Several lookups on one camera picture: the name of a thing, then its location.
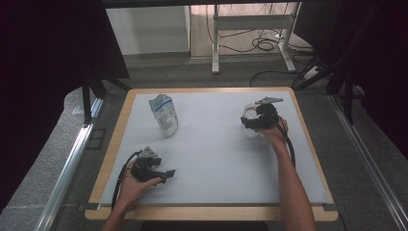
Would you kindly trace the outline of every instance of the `table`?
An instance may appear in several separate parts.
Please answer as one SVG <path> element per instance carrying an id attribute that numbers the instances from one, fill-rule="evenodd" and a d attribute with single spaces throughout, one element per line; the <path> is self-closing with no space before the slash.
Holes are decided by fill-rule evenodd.
<path id="1" fill-rule="evenodd" d="M 88 219 L 105 219 L 111 212 L 110 206 L 99 204 L 105 185 L 113 168 L 116 153 L 124 134 L 124 130 L 132 111 L 132 106 L 136 95 L 143 93 L 177 93 L 177 92 L 248 92 L 248 91 L 289 91 L 293 104 L 297 110 L 301 126 L 305 131 L 305 136 L 311 153 L 319 171 L 320 179 L 328 197 L 327 204 L 313 205 L 315 219 L 319 221 L 331 221 L 338 217 L 338 212 L 333 210 L 335 207 L 331 192 L 324 179 L 319 159 L 311 142 L 310 136 L 293 91 L 289 88 L 219 88 L 219 89 L 173 89 L 173 90 L 130 90 L 124 102 L 118 122 L 115 127 L 113 137 L 108 147 L 107 154 L 95 182 L 92 194 L 89 199 L 89 206 L 85 215 Z M 277 205 L 272 206 L 147 206 L 140 205 L 131 209 L 126 218 L 140 220 L 279 220 L 280 212 Z"/>

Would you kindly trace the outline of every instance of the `metal frame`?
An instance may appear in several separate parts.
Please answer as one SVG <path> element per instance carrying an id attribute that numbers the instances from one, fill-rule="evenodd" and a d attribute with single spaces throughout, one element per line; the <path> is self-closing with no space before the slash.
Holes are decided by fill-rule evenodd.
<path id="1" fill-rule="evenodd" d="M 103 100 L 96 99 L 92 105 L 91 116 L 92 120 L 88 126 L 81 128 L 77 140 L 75 141 L 71 152 L 69 153 L 68 159 L 65 162 L 63 171 L 57 180 L 54 190 L 44 207 L 44 210 L 39 217 L 38 223 L 34 230 L 50 230 L 52 223 L 54 222 L 55 216 L 60 209 L 61 203 L 63 202 L 66 190 L 71 182 L 71 179 L 75 173 L 76 167 L 81 160 L 82 153 L 87 144 L 90 132 L 92 131 L 94 118 L 97 117 L 99 110 L 102 106 Z"/>
<path id="2" fill-rule="evenodd" d="M 329 95 L 331 102 L 333 103 L 337 115 L 342 122 L 343 127 L 350 136 L 354 146 L 356 147 L 364 166 L 369 173 L 372 182 L 378 189 L 381 197 L 383 198 L 391 216 L 394 218 L 399 230 L 408 230 L 408 217 L 401 202 L 396 197 L 393 189 L 388 184 L 387 180 L 382 175 L 380 169 L 371 157 L 369 150 L 358 134 L 356 128 L 348 122 L 347 118 L 343 114 L 343 105 L 340 102 L 338 96 Z"/>
<path id="3" fill-rule="evenodd" d="M 232 15 L 219 16 L 218 5 L 214 5 L 214 43 L 213 43 L 213 74 L 219 74 L 218 31 L 231 30 L 262 30 L 285 29 L 282 43 L 278 44 L 279 50 L 289 72 L 296 72 L 292 59 L 288 53 L 289 39 L 291 38 L 294 22 L 300 3 L 295 3 L 291 14 L 274 15 Z"/>

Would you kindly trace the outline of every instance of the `wall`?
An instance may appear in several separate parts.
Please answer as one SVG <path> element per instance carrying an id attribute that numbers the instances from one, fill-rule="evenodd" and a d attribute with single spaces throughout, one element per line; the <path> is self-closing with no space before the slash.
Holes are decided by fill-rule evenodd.
<path id="1" fill-rule="evenodd" d="M 188 7 L 107 9 L 123 55 L 190 50 Z"/>

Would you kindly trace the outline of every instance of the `gray floor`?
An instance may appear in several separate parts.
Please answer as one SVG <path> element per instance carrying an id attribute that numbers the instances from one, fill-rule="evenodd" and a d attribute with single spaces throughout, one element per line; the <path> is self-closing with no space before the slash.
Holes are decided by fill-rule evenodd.
<path id="1" fill-rule="evenodd" d="M 286 71 L 280 56 L 273 55 L 221 59 L 219 75 L 211 74 L 209 59 L 168 57 L 170 63 L 166 58 L 155 60 L 155 57 L 151 57 L 145 65 L 132 62 L 134 59 L 129 57 L 126 60 L 131 80 L 123 82 L 141 89 L 248 87 L 250 77 L 257 72 Z M 268 73 L 259 76 L 253 85 L 289 86 L 293 78 L 293 75 Z M 397 230 L 395 221 L 324 92 L 326 82 L 323 79 L 295 94 L 329 188 L 344 217 L 344 224 L 348 230 Z M 105 83 L 105 86 L 109 93 L 96 119 L 92 140 L 77 167 L 52 230 L 96 230 L 103 225 L 103 221 L 87 220 L 84 217 L 84 205 L 89 200 L 126 96 L 116 86 L 109 83 Z M 0 230 L 32 230 L 36 226 L 81 128 L 83 115 L 73 113 L 75 107 L 82 105 L 81 96 L 81 90 L 76 90 L 66 97 L 65 110 L 58 125 L 0 217 Z M 367 116 L 360 103 L 354 101 L 353 106 L 356 128 L 396 195 L 407 208 L 407 160 Z M 139 227 L 140 222 L 126 221 L 124 230 L 138 230 Z M 268 227 L 269 230 L 281 230 L 279 222 L 268 222 Z M 334 222 L 320 222 L 318 228 L 344 230 L 344 225 L 338 219 Z"/>

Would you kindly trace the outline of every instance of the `person's right hand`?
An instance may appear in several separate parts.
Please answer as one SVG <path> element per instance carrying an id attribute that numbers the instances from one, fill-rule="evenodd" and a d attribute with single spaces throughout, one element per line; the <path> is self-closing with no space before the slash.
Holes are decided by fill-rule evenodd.
<path id="1" fill-rule="evenodd" d="M 279 118 L 280 118 L 279 125 L 286 132 L 288 132 L 289 131 L 288 122 L 283 117 L 279 117 Z M 277 127 L 272 127 L 270 129 L 259 129 L 256 131 L 262 133 L 264 137 L 267 139 L 267 141 L 270 142 L 270 144 L 272 144 L 272 146 L 276 146 L 279 144 L 286 144 L 284 136 L 282 135 L 282 133 L 279 131 Z"/>

